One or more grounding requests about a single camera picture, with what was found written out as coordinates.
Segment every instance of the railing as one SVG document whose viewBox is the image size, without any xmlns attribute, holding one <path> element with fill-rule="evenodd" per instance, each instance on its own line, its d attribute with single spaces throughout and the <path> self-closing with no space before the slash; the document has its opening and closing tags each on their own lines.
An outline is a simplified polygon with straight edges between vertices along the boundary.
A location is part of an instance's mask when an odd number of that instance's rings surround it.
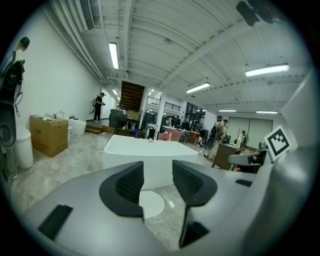
<svg viewBox="0 0 320 256">
<path fill-rule="evenodd" d="M 153 97 L 149 97 L 148 96 L 147 101 L 148 101 L 148 104 L 150 104 L 150 105 L 156 105 L 156 106 L 160 105 L 160 99 L 157 99 L 157 98 L 153 98 Z M 164 107 L 166 109 L 174 110 L 174 111 L 177 111 L 177 112 L 180 111 L 180 106 L 172 104 L 172 103 L 167 102 L 167 101 L 164 103 Z"/>
</svg>

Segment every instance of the bottle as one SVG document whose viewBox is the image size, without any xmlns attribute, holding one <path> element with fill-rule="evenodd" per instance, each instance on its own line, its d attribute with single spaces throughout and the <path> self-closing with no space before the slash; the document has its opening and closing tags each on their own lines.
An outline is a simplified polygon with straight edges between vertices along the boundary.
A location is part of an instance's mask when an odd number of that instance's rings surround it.
<svg viewBox="0 0 320 256">
<path fill-rule="evenodd" d="M 238 137 L 238 139 L 236 140 L 236 147 L 237 148 L 240 148 L 240 145 L 241 145 L 241 138 L 240 138 L 240 136 Z"/>
<path fill-rule="evenodd" d="M 168 132 L 167 131 L 165 131 L 164 132 L 164 137 L 163 137 L 163 141 L 167 141 L 168 140 Z"/>
</svg>

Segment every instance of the sliding door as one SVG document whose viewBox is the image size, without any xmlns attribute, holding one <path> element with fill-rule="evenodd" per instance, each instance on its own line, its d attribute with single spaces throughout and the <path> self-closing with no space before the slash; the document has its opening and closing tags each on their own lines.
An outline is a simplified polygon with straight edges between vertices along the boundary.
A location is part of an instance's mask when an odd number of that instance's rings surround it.
<svg viewBox="0 0 320 256">
<path fill-rule="evenodd" d="M 272 120 L 250 119 L 248 147 L 259 149 L 259 143 L 272 131 Z"/>
<path fill-rule="evenodd" d="M 234 143 L 234 140 L 238 138 L 242 131 L 248 133 L 249 122 L 250 120 L 248 118 L 229 117 L 228 130 L 226 133 L 231 136 L 230 143 Z"/>
</svg>

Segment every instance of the ceiling light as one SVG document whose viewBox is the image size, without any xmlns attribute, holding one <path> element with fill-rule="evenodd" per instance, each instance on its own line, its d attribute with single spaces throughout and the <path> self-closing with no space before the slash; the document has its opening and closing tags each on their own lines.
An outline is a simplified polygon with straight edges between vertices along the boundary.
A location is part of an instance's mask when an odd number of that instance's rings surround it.
<svg viewBox="0 0 320 256">
<path fill-rule="evenodd" d="M 195 87 L 193 89 L 187 90 L 186 93 L 190 94 L 190 93 L 193 93 L 195 91 L 201 90 L 201 89 L 209 87 L 209 86 L 210 86 L 210 84 L 206 82 L 206 83 L 201 84 L 201 85 L 199 85 L 199 86 L 197 86 L 197 87 Z"/>
<path fill-rule="evenodd" d="M 237 112 L 236 110 L 234 109 L 220 109 L 218 110 L 219 112 Z"/>
<path fill-rule="evenodd" d="M 109 49 L 110 49 L 113 68 L 118 70 L 119 69 L 119 63 L 118 63 L 117 44 L 115 42 L 110 42 L 109 43 Z"/>
<path fill-rule="evenodd" d="M 278 114 L 277 111 L 256 111 L 258 114 Z"/>
<path fill-rule="evenodd" d="M 260 67 L 253 70 L 248 70 L 245 72 L 245 75 L 247 77 L 262 75 L 262 74 L 269 74 L 269 73 L 276 73 L 276 72 L 282 72 L 282 71 L 288 71 L 289 70 L 289 64 L 280 64 L 280 65 L 273 65 L 273 66 L 266 66 L 266 67 Z"/>
</svg>

